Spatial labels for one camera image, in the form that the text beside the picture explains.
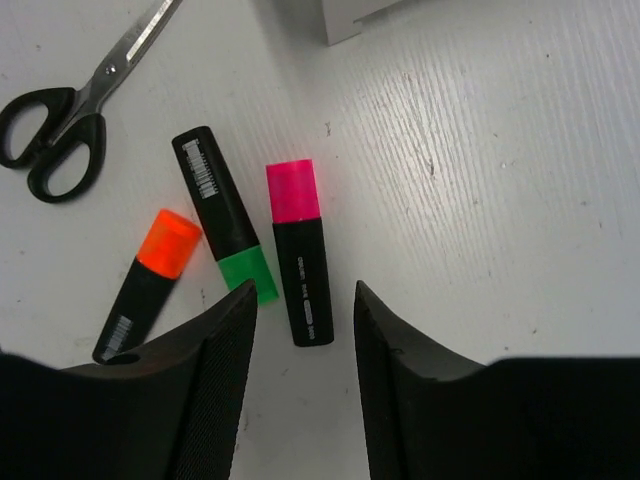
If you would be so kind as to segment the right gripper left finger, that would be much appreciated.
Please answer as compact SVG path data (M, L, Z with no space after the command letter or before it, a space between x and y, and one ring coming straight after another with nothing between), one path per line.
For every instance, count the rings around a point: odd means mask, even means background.
M106 364L1 357L5 479L226 479L254 344L245 282Z

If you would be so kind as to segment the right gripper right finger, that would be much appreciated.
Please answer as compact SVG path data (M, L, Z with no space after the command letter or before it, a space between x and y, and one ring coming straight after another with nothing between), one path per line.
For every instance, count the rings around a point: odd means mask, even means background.
M374 479L635 479L635 357L505 357L431 339L358 282L354 338Z

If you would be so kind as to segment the orange highlighter marker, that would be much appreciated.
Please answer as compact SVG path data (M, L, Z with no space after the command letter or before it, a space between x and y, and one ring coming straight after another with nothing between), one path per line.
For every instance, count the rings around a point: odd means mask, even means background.
M95 362L104 364L145 342L201 236L190 220L168 209L158 212L98 337Z

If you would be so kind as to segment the green highlighter marker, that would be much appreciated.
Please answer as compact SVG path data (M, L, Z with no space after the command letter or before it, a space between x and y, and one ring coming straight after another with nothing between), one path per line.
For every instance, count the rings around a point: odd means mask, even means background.
M196 214L231 290L252 280L258 303L279 293L261 243L211 129L199 126L171 141Z

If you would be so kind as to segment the pink highlighter marker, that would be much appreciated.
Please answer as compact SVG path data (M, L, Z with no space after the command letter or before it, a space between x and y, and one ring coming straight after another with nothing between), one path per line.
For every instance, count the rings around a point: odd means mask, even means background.
M293 342L334 341L329 272L314 165L270 164L266 178L279 271Z

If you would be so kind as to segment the black handled scissors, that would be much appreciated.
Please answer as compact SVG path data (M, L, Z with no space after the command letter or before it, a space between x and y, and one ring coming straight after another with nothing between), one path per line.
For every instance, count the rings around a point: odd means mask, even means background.
M38 200L64 203L84 195L93 186L106 155L106 121L101 113L110 95L138 65L177 11L179 1L156 1L116 42L80 90L46 88L16 97L1 111L1 165L28 169L27 185ZM10 153L10 136L19 116L38 105L47 116L24 151ZM61 194L51 192L49 181L71 153L84 145L87 168L79 182Z

